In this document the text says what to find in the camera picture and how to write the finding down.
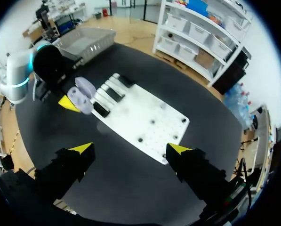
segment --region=white storage bin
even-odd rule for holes
[[[191,28],[188,35],[198,42],[203,43],[210,35],[210,32],[191,22]]]
[[[168,13],[168,20],[166,22],[166,26],[181,32],[183,31],[186,22],[187,20]]]
[[[225,30],[227,30],[236,40],[242,41],[246,32],[236,21],[234,21],[230,16],[225,19]]]
[[[179,56],[186,61],[193,61],[195,56],[198,55],[198,49],[191,49],[185,45],[180,44]]]
[[[165,37],[161,37],[160,46],[162,48],[164,48],[165,50],[173,53],[175,51],[177,45],[178,45],[178,42],[173,41],[171,39],[167,39]]]
[[[209,49],[217,54],[220,58],[224,59],[232,50],[226,46],[223,42],[216,38],[215,35],[212,35]]]

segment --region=blue box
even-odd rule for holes
[[[208,16],[208,13],[206,11],[207,4],[201,0],[189,0],[189,3],[186,7],[197,13],[200,13],[203,16]]]

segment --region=gray plastic crate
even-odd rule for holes
[[[82,65],[114,44],[116,32],[95,27],[77,27],[57,40],[63,56],[77,60],[83,58]]]

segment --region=white shelf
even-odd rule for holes
[[[159,50],[161,52],[164,52],[164,53],[170,55],[171,57],[174,57],[175,59],[181,61],[183,64],[185,64],[185,65],[191,67],[192,69],[194,69],[196,72],[201,74],[204,78],[206,78],[208,81],[212,81],[212,76],[209,73],[209,71],[207,69],[205,69],[204,67],[202,67],[201,65],[199,65],[197,62],[186,61],[183,58],[179,57],[177,54],[171,53],[171,52],[165,50],[164,48],[160,47],[159,45],[157,46],[157,50]]]
[[[247,14],[245,14],[245,12],[241,9],[241,7],[236,5],[234,1],[230,1],[230,0],[218,0],[218,1],[223,3],[224,5],[226,5],[228,8],[230,8],[231,11],[236,13],[242,19],[245,19],[245,20],[248,20],[251,22],[251,19],[249,18],[249,16]]]
[[[193,44],[195,44],[196,46],[200,47],[201,49],[205,50],[206,52],[208,52],[209,54],[211,54],[216,60],[218,60],[221,64],[226,65],[226,62],[221,59],[217,54],[215,54],[214,52],[212,52],[207,46],[205,46],[204,44],[198,42],[197,40],[193,39],[192,37],[188,36],[187,34],[177,31],[173,28],[170,28],[166,25],[162,26],[163,30],[166,30],[168,32],[174,33],[190,42],[192,42]]]
[[[167,6],[171,6],[173,8],[177,8],[177,9],[180,9],[180,10],[183,10],[187,13],[190,13],[198,18],[200,18],[201,20],[204,20],[206,21],[207,23],[209,23],[210,25],[214,26],[215,28],[217,28],[220,32],[222,32],[224,35],[226,35],[228,38],[230,38],[234,43],[238,44],[239,45],[239,41],[236,40],[235,37],[233,37],[228,31],[226,31],[223,27],[221,27],[220,25],[216,24],[215,22],[213,22],[212,20],[208,19],[207,17],[201,15],[200,13],[197,13],[189,8],[186,8],[186,7],[183,7],[183,6],[180,6],[178,4],[175,4],[175,3],[171,3],[171,2],[166,2],[165,3]]]

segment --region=black tabletop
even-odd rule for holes
[[[83,76],[99,88],[113,73],[124,74],[190,120],[180,143],[197,147],[227,172],[229,180],[238,156],[241,125],[208,90],[172,66],[132,48],[115,44],[81,67]],[[205,203],[169,165],[147,156],[104,126],[94,115],[64,109],[50,95],[32,101],[31,89],[16,116],[25,148],[41,169],[62,148],[94,142],[96,160],[83,180],[75,182],[63,200],[81,216],[114,223],[158,223],[184,226],[199,218]]]

